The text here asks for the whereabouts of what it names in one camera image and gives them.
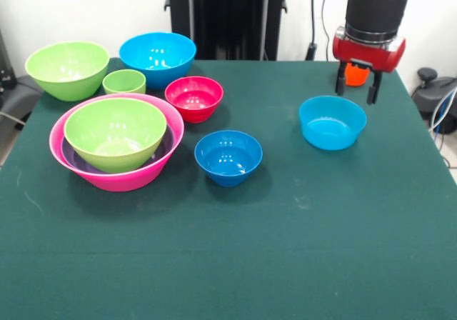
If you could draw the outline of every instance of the green bowl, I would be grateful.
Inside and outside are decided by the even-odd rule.
[[[64,135],[74,150],[96,168],[112,174],[143,165],[166,130],[164,114],[152,104],[127,98],[104,99],[77,109]]]
[[[103,79],[107,94],[146,93],[146,77],[137,70],[124,69],[111,72]]]
[[[92,96],[108,69],[108,52],[100,45],[72,41],[46,46],[26,61],[26,71],[47,93],[62,101]]]

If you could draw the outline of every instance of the plastic bowl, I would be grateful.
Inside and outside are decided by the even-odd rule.
[[[184,121],[197,124],[208,120],[222,101],[222,86],[208,77],[182,77],[165,89],[165,99],[178,109]]]
[[[173,132],[167,126],[164,137],[160,142],[159,147],[154,152],[154,154],[143,164],[141,167],[154,163],[158,161],[160,158],[165,156],[168,151],[173,148]],[[62,154],[68,164],[73,166],[74,168],[80,169],[85,172],[94,172],[96,174],[107,174],[102,170],[98,170],[96,167],[90,165],[87,161],[84,161],[81,156],[79,156],[76,151],[74,151],[73,147],[71,147],[70,143],[64,139],[62,142]]]
[[[137,70],[122,69],[106,75],[102,81],[107,94],[146,93],[146,77]]]
[[[323,150],[342,150],[351,146],[366,125],[365,111],[338,96],[306,100],[298,115],[305,139]]]
[[[95,99],[110,99],[117,97],[131,98],[148,102],[159,108],[164,113],[167,124],[173,132],[174,142],[172,149],[162,158],[152,164],[149,164],[148,166],[134,171],[124,172],[122,174],[95,174],[82,171],[70,165],[65,160],[62,153],[64,124],[68,117],[75,112],[75,110],[82,107],[84,104],[88,104],[91,100],[76,105],[60,117],[60,119],[54,124],[49,135],[49,148],[54,158],[61,165],[78,174],[80,177],[87,180],[97,188],[106,191],[130,191],[151,183],[161,173],[162,169],[166,165],[166,162],[170,159],[171,155],[176,150],[176,147],[178,147],[181,143],[184,134],[184,122],[179,112],[172,105],[154,96],[144,94],[112,94],[99,96]]]
[[[100,87],[109,55],[102,46],[72,41],[46,46],[26,61],[26,72],[47,93],[62,101],[92,96]]]
[[[260,164],[262,156],[260,143],[240,131],[213,132],[195,146],[197,163],[220,186],[244,182]]]
[[[162,32],[135,36],[119,50],[124,65],[143,73],[151,89],[163,89],[186,75],[195,53],[195,44],[186,36]]]
[[[96,168],[119,173],[145,163],[159,146],[166,119],[152,104],[133,99],[92,101],[66,120],[66,140]]]

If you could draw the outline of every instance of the bowl rim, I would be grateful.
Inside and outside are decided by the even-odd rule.
[[[70,116],[66,119],[65,121],[65,124],[64,124],[64,138],[68,141],[68,143],[76,150],[78,149],[79,151],[81,152],[84,152],[85,154],[88,154],[90,156],[97,156],[97,157],[103,157],[103,158],[120,158],[120,157],[130,157],[130,156],[134,156],[136,154],[138,154],[139,152],[143,152],[143,151],[146,151],[148,150],[149,148],[151,148],[152,146],[154,146],[155,144],[157,144],[158,141],[160,141],[164,134],[165,134],[165,131],[166,131],[166,117],[164,115],[164,113],[157,107],[157,106],[154,106],[153,104],[150,104],[149,102],[145,102],[145,101],[142,101],[142,100],[138,100],[138,99],[132,99],[132,98],[127,98],[127,97],[118,97],[118,98],[115,98],[115,100],[119,100],[119,99],[123,99],[123,100],[129,100],[132,101],[132,102],[141,102],[141,103],[144,103],[144,104],[147,104],[150,108],[154,109],[155,111],[158,112],[159,116],[161,117],[161,120],[163,121],[164,123],[164,126],[163,126],[163,131],[161,130],[161,135],[159,136],[159,139],[155,140],[152,144],[149,144],[147,147],[144,147],[138,151],[135,151],[135,152],[131,152],[129,154],[120,154],[120,155],[108,155],[108,154],[95,154],[94,152],[91,152],[91,151],[87,151],[87,150],[84,150],[84,149],[81,149],[78,145],[75,145],[75,143],[70,140],[70,138],[67,136],[67,124],[68,122],[71,120],[71,118],[75,117],[75,115],[81,111],[82,109],[85,109],[86,107],[88,106],[93,106],[94,104],[97,104],[97,103],[100,103],[100,102],[107,102],[107,101],[110,101],[108,99],[103,99],[103,100],[95,100],[95,101],[92,101],[92,102],[89,102],[87,104],[84,104],[83,106],[79,107],[78,109],[76,109],[73,113],[70,114]]]
[[[171,66],[169,68],[160,68],[160,69],[145,69],[144,67],[141,67],[141,66],[137,66],[135,64],[130,64],[129,62],[127,62],[125,60],[125,58],[122,56],[122,49],[125,47],[125,45],[127,45],[127,43],[129,43],[130,41],[133,41],[137,38],[140,38],[142,36],[152,36],[152,35],[157,35],[157,34],[165,34],[165,35],[171,35],[171,36],[177,36],[177,37],[181,37],[181,38],[184,38],[187,42],[191,43],[192,45],[192,55],[190,56],[189,59],[185,60],[184,62],[180,63],[179,65],[175,65],[175,66]],[[197,46],[195,45],[195,43],[192,41],[192,39],[188,38],[187,36],[183,36],[182,34],[179,34],[179,33],[174,33],[174,32],[164,32],[164,31],[158,31],[158,32],[146,32],[146,33],[143,33],[143,34],[139,34],[137,36],[132,36],[131,38],[125,40],[124,43],[122,43],[121,47],[119,48],[119,58],[121,59],[121,61],[125,64],[125,65],[128,65],[128,66],[131,66],[135,69],[138,69],[138,70],[144,70],[144,71],[169,71],[171,69],[175,69],[175,68],[178,68],[180,66],[183,66],[183,65],[186,65],[187,63],[189,63],[190,61],[194,60],[194,57],[197,53]]]
[[[175,114],[176,118],[179,121],[179,125],[180,125],[179,126],[179,128],[180,128],[179,135],[177,137],[174,137],[175,140],[173,142],[173,146],[171,147],[171,150],[169,152],[167,152],[158,161],[155,161],[155,162],[153,162],[153,163],[151,163],[149,165],[143,166],[143,167],[141,167],[139,169],[132,170],[132,171],[120,172],[120,173],[117,173],[117,174],[95,174],[93,172],[87,172],[87,171],[80,170],[80,169],[76,168],[75,166],[72,166],[69,163],[67,163],[64,159],[60,158],[57,155],[56,150],[54,149],[54,145],[52,144],[53,138],[57,135],[56,132],[58,131],[58,127],[59,127],[58,125],[61,122],[65,122],[66,121],[66,120],[64,120],[65,116],[68,118],[73,112],[75,112],[75,110],[77,110],[78,108],[80,108],[84,104],[88,104],[93,99],[89,99],[89,100],[83,101],[80,104],[77,104],[77,105],[73,106],[68,111],[66,111],[65,113],[60,115],[60,117],[57,119],[56,123],[52,126],[51,132],[49,134],[49,149],[51,150],[52,156],[55,158],[55,160],[57,160],[60,163],[60,165],[66,167],[68,170],[73,171],[75,174],[78,174],[80,176],[85,176],[85,177],[88,177],[88,178],[94,177],[94,178],[102,178],[102,179],[107,179],[107,180],[115,179],[117,177],[128,177],[128,176],[141,174],[141,173],[143,173],[145,171],[148,171],[149,169],[152,169],[155,166],[158,166],[159,164],[162,164],[162,162],[167,161],[170,158],[170,156],[174,153],[176,148],[179,146],[179,144],[181,143],[181,140],[182,140],[182,138],[184,136],[184,131],[185,131],[184,120],[183,120],[182,116],[180,115],[180,113],[172,105],[170,105],[168,102],[160,99],[159,97],[152,96],[152,95],[147,95],[147,94],[128,94],[127,98],[130,98],[130,99],[142,99],[145,96],[147,98],[149,98],[149,99],[150,98],[155,99],[159,103],[163,102],[163,105],[165,107],[169,106],[170,112]],[[95,99],[110,99],[110,98],[119,98],[119,97],[122,97],[122,95],[109,94],[109,95],[96,96]],[[59,143],[59,145],[57,146],[58,149],[60,149],[60,150],[62,150],[62,148],[61,148],[62,145],[61,144],[62,143]]]
[[[94,72],[93,74],[89,75],[89,76],[86,76],[86,77],[83,77],[81,79],[75,79],[75,80],[72,80],[72,81],[55,81],[55,80],[46,80],[46,79],[40,79],[38,77],[35,77],[33,74],[30,73],[29,69],[28,69],[28,66],[29,66],[29,62],[30,60],[32,59],[32,57],[34,57],[36,54],[38,54],[39,52],[41,51],[44,51],[46,49],[49,49],[50,47],[53,47],[53,46],[59,46],[59,45],[64,45],[64,44],[90,44],[90,45],[93,45],[93,46],[97,46],[99,47],[100,49],[102,49],[102,51],[105,53],[106,55],[106,62],[105,64],[99,69],[97,70],[96,72]],[[25,64],[24,64],[24,68],[26,70],[26,73],[28,75],[30,75],[31,78],[33,79],[36,79],[37,81],[41,81],[41,82],[45,82],[45,83],[56,83],[56,84],[65,84],[65,83],[71,83],[71,82],[76,82],[76,81],[83,81],[85,79],[90,79],[91,77],[99,74],[100,72],[102,72],[107,66],[108,66],[108,63],[109,63],[109,52],[100,44],[97,44],[93,41],[84,41],[84,40],[76,40],[76,41],[58,41],[56,43],[52,43],[52,44],[48,44],[48,45],[45,45],[43,47],[41,47],[40,49],[32,52],[30,54],[30,56],[27,58]]]
[[[205,166],[203,166],[203,164],[199,161],[199,159],[197,158],[197,148],[199,147],[200,143],[208,138],[209,136],[213,136],[213,135],[216,135],[216,134],[220,134],[220,133],[237,133],[237,134],[242,134],[243,136],[247,136],[248,138],[251,138],[253,139],[253,141],[257,144],[257,146],[260,148],[260,157],[258,159],[258,161],[249,169],[247,170],[244,174],[218,174],[214,171],[211,171],[211,170],[208,170]],[[197,164],[208,174],[211,174],[211,175],[215,175],[215,176],[222,176],[222,177],[240,177],[240,176],[246,176],[248,174],[250,174],[252,171],[254,171],[255,169],[257,169],[257,167],[260,165],[260,163],[262,162],[262,159],[263,159],[263,149],[262,149],[262,145],[260,144],[260,142],[254,138],[252,135],[250,134],[247,134],[246,132],[242,132],[242,131],[237,131],[237,130],[234,130],[234,129],[222,129],[220,131],[215,131],[215,132],[211,132],[211,133],[208,133],[207,135],[205,135],[204,137],[202,137],[198,142],[197,144],[195,145],[195,149],[194,149],[194,157],[195,157],[195,160],[197,162]]]
[[[201,108],[201,109],[186,109],[186,108],[183,108],[183,107],[180,107],[178,106],[177,104],[175,104],[174,102],[172,102],[170,99],[169,99],[169,94],[170,94],[170,87],[173,86],[173,84],[175,82],[178,82],[178,81],[181,81],[183,79],[187,80],[187,79],[203,79],[203,80],[207,80],[207,81],[212,81],[214,83],[216,83],[216,85],[220,88],[221,90],[221,96],[217,99],[217,101],[215,101],[214,103],[212,103],[211,105],[209,106],[206,106],[204,108]],[[224,98],[224,88],[222,87],[222,85],[217,82],[215,79],[212,79],[210,77],[206,77],[206,76],[184,76],[184,77],[181,77],[179,79],[175,79],[174,81],[172,81],[168,86],[166,86],[165,88],[165,92],[164,92],[164,96],[165,96],[165,99],[167,100],[167,102],[169,102],[170,104],[172,104],[173,106],[175,106],[177,109],[180,109],[180,110],[183,110],[183,111],[203,111],[205,109],[208,109],[208,108],[212,108],[214,106],[217,106],[218,104],[221,103],[222,99]]]
[[[305,100],[301,105],[300,105],[300,108],[298,109],[298,118],[300,120],[300,123],[303,125],[303,122],[301,120],[301,113],[303,111],[303,108],[304,106],[310,102],[310,101],[313,101],[313,100],[316,100],[316,99],[337,99],[339,100],[340,102],[344,102],[344,103],[347,103],[347,104],[352,104],[353,106],[355,106],[355,108],[360,112],[360,114],[363,114],[363,122],[357,127],[357,130],[354,130],[352,129],[351,127],[349,127],[349,130],[351,131],[351,133],[353,134],[359,134],[360,132],[363,131],[363,129],[365,128],[366,124],[367,124],[367,116],[366,116],[366,112],[363,110],[362,107],[360,107],[356,102],[354,101],[351,101],[345,97],[342,97],[342,96],[334,96],[334,95],[319,95],[319,96],[313,96],[313,97],[310,97],[309,99]]]
[[[142,76],[141,85],[140,85],[140,86],[137,86],[137,87],[134,88],[134,89],[130,89],[130,90],[128,90],[128,91],[115,91],[115,90],[113,90],[113,89],[111,89],[111,88],[107,88],[107,87],[105,86],[105,80],[106,80],[109,76],[112,77],[112,75],[116,75],[116,74],[120,74],[120,73],[125,73],[126,71],[128,71],[129,73],[134,72],[134,73],[137,74],[137,75],[141,75],[141,76]],[[131,93],[132,90],[137,90],[137,89],[142,88],[143,86],[146,85],[146,76],[144,76],[144,74],[143,74],[141,71],[138,71],[138,70],[134,70],[134,69],[119,69],[119,70],[114,70],[114,71],[110,72],[109,74],[107,74],[107,75],[103,78],[103,80],[101,81],[101,85],[103,86],[103,89],[104,89],[105,92],[106,92],[106,90],[108,89],[109,92],[112,93],[112,94]]]

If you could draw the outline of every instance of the light blue bowl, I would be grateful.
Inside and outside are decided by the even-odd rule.
[[[339,96],[306,100],[298,115],[305,139],[323,150],[346,149],[356,142],[366,125],[365,111]]]
[[[154,32],[135,36],[122,44],[119,56],[130,69],[146,76],[151,89],[164,89],[191,68],[196,46],[186,36]]]
[[[260,164],[262,156],[260,143],[240,131],[213,132],[195,146],[197,163],[220,186],[244,182]]]

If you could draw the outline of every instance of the red robot arm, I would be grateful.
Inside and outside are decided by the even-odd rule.
[[[346,25],[338,28],[333,39],[333,55],[340,61],[336,93],[343,95],[344,71],[351,62],[374,72],[367,102],[376,103],[383,72],[398,65],[406,41],[397,37],[408,0],[348,0]]]

